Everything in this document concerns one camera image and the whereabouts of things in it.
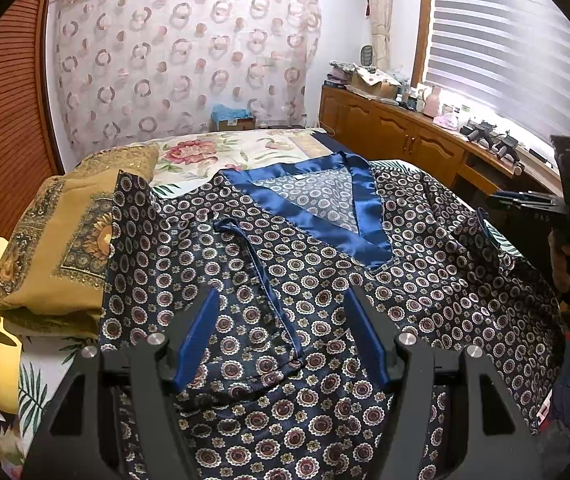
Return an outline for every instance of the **v-neck collar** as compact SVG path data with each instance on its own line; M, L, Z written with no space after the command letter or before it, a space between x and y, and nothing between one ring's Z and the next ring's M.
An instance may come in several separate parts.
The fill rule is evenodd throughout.
M281 176L295 176L318 171L346 168L351 175L351 192L359 234L342 228L300 208L268 187L254 182ZM350 254L366 267L374 269L389 261L393 254L381 225L383 208L367 161L353 153L336 152L296 164L273 164L257 170L222 170L237 189L275 216L282 216L310 236L330 247Z

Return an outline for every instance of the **patterned curtain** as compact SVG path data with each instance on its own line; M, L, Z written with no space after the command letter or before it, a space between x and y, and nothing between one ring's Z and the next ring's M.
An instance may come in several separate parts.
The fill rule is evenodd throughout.
M62 120L79 156L210 131L211 107L300 124L318 0L54 0Z
M374 65L389 68L389 28L392 22L392 0L369 0Z

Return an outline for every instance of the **pink vase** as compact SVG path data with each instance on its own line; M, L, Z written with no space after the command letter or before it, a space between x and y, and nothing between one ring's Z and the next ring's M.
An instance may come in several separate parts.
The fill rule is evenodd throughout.
M441 87L435 86L432 89L432 93L429 94L425 99L425 107L423 108L423 114L431 117L432 119L439 115L441 112Z

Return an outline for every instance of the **patterned robe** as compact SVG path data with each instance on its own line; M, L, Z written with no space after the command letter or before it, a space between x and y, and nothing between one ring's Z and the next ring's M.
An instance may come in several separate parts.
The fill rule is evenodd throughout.
M350 284L390 326L434 347L483 348L533 430L562 359L558 304L540 273L421 171L334 153L220 171L170 200L121 173L111 243L103 350L162 332L204 284L220 292L215 332L175 404L203 478L367 473L392 403L348 329ZM442 471L446 388L432 398L421 480ZM143 479L129 407L123 393L127 464Z

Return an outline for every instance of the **window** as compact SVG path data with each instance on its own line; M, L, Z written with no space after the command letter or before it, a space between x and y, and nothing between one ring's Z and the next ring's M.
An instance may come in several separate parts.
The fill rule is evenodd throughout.
M570 23L551 0L432 0L425 82L570 136Z

